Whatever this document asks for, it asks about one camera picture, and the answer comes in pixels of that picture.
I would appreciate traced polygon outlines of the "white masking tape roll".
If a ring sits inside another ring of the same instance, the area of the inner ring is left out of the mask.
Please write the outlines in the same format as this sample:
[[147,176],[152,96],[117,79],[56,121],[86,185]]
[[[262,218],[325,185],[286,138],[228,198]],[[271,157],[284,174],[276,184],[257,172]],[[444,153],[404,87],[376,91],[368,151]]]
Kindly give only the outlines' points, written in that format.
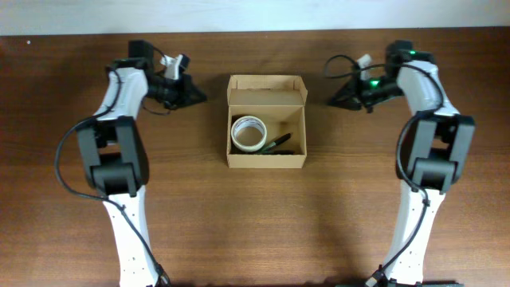
[[242,116],[232,125],[230,136],[236,148],[243,152],[261,150],[267,140],[267,127],[255,116]]

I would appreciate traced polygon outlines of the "cardboard box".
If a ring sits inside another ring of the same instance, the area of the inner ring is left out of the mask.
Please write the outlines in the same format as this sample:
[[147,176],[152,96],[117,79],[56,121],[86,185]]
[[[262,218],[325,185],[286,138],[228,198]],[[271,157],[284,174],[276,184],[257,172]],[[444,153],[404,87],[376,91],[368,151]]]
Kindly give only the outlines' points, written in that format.
[[[305,105],[308,90],[300,76],[233,75],[227,88],[227,163],[230,168],[302,168],[307,157]],[[265,146],[284,134],[292,137],[261,154],[243,152],[231,140],[233,123],[242,116],[255,116],[267,127]],[[293,150],[294,155],[271,151]]]

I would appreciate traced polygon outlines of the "black pen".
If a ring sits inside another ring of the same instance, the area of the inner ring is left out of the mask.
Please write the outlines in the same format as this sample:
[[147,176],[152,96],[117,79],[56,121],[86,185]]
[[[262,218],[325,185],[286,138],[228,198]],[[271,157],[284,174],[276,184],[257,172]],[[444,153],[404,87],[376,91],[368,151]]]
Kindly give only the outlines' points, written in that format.
[[281,145],[282,143],[286,142],[291,137],[292,137],[292,134],[291,133],[287,133],[287,134],[284,134],[283,136],[277,138],[276,140],[272,141],[271,143],[269,143],[269,144],[272,145],[272,147],[269,149],[269,151],[272,150],[273,148]]

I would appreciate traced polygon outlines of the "black and white marker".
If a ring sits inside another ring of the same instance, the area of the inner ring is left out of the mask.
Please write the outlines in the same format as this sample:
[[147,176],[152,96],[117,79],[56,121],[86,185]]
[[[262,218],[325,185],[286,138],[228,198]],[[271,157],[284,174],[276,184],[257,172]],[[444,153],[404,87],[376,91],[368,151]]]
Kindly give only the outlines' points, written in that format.
[[271,151],[270,154],[272,154],[272,155],[294,155],[295,151],[293,151],[293,150],[277,150],[277,151]]

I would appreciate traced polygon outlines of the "green tape roll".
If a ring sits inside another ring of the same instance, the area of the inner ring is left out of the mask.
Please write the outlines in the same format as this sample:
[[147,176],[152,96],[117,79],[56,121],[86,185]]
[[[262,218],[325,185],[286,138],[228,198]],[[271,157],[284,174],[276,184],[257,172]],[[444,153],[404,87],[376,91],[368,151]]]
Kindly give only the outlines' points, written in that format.
[[260,150],[256,151],[255,154],[261,154],[265,151],[268,151],[270,148],[272,147],[271,144],[268,144],[267,146],[264,146],[263,148],[261,148]]

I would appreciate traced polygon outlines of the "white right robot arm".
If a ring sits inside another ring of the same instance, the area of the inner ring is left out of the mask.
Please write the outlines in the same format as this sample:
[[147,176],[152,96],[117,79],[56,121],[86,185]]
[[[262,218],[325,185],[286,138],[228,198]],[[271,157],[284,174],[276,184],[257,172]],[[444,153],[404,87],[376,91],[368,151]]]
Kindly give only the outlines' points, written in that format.
[[366,286],[423,286],[423,264],[434,219],[446,193],[462,175],[475,132],[475,121],[451,103],[432,53],[412,42],[390,43],[382,63],[384,74],[368,55],[351,61],[347,83],[328,105],[372,112],[375,105],[403,96],[412,114],[398,137],[395,172],[401,198],[390,250],[365,280]]

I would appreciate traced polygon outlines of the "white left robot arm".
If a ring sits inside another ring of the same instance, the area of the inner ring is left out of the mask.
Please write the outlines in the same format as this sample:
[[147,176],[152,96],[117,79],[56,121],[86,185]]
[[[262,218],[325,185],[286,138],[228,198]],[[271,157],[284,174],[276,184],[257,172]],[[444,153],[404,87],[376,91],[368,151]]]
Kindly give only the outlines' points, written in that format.
[[88,184],[97,191],[112,224],[122,286],[168,286],[170,279],[155,259],[145,215],[149,162],[136,125],[146,99],[163,113],[206,101],[186,74],[185,54],[161,56],[151,43],[128,43],[128,55],[107,67],[108,89],[99,109],[76,130]]

